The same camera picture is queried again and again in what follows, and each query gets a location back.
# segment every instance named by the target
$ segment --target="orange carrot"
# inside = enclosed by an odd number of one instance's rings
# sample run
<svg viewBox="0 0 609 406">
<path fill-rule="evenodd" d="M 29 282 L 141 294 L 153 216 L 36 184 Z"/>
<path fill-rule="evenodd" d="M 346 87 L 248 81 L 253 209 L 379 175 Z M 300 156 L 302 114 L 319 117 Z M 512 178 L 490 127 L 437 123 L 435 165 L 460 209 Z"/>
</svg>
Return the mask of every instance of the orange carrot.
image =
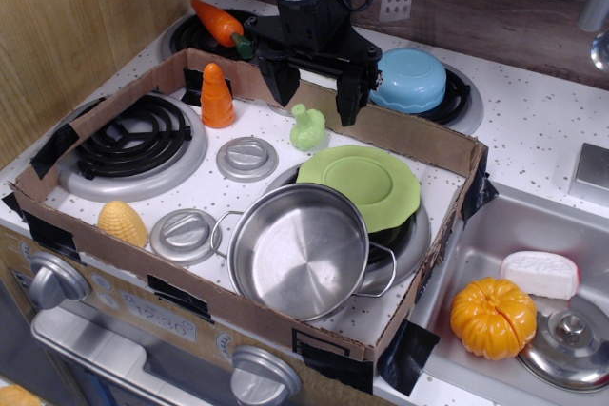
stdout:
<svg viewBox="0 0 609 406">
<path fill-rule="evenodd" d="M 211 36 L 224 47 L 232 48 L 235 46 L 230 36 L 233 33 L 244 34 L 244 27 L 230 13 L 221 10 L 213 5 L 206 4 L 201 0 L 191 0 L 190 5 L 195 13 L 209 31 Z"/>
<path fill-rule="evenodd" d="M 235 120 L 232 95 L 228 90 L 222 69 L 213 62 L 203 70 L 201 87 L 201 118 L 209 127 L 230 126 Z"/>
</svg>

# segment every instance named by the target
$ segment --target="light blue bowl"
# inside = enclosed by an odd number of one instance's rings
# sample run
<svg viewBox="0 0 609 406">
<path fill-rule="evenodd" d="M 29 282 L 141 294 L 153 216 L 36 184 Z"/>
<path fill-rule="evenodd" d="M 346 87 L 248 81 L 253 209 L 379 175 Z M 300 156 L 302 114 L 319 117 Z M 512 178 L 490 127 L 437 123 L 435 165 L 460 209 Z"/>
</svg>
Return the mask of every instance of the light blue bowl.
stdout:
<svg viewBox="0 0 609 406">
<path fill-rule="evenodd" d="M 414 48 L 391 49 L 379 61 L 383 82 L 370 91 L 377 105 L 401 113 L 424 113 L 440 104 L 446 91 L 446 70 L 429 54 Z"/>
</svg>

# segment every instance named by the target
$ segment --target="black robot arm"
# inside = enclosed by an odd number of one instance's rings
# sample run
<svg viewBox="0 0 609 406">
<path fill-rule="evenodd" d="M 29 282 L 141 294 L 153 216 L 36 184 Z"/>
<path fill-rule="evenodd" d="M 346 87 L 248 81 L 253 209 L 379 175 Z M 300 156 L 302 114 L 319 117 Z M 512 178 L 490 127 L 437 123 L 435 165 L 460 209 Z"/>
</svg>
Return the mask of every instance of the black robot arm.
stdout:
<svg viewBox="0 0 609 406">
<path fill-rule="evenodd" d="M 376 89 L 381 50 L 351 26 L 351 0 L 276 0 L 279 16 L 249 18 L 260 71 L 273 97 L 286 106 L 304 69 L 337 81 L 337 110 L 343 126 L 355 124 L 368 93 Z"/>
</svg>

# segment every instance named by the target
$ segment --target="faucet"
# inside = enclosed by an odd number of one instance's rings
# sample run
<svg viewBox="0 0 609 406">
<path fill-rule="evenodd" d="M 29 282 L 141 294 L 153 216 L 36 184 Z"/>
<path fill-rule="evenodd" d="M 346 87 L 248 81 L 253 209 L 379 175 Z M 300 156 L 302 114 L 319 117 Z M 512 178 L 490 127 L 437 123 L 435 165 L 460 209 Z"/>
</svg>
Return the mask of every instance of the faucet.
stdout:
<svg viewBox="0 0 609 406">
<path fill-rule="evenodd" d="M 578 26 L 587 32 L 598 32 L 607 16 L 609 0 L 586 0 L 581 9 Z M 594 39 L 590 56 L 597 68 L 609 71 L 609 29 Z"/>
</svg>

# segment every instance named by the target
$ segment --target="orange pumpkin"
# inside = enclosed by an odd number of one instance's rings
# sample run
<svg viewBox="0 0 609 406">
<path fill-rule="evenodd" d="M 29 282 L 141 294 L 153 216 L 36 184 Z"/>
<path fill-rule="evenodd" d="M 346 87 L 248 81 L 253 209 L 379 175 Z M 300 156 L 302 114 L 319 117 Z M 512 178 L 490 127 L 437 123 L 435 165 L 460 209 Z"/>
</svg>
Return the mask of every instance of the orange pumpkin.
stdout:
<svg viewBox="0 0 609 406">
<path fill-rule="evenodd" d="M 474 280 L 453 299 L 450 326 L 469 352 L 512 358 L 535 336 L 537 309 L 511 280 Z"/>
</svg>

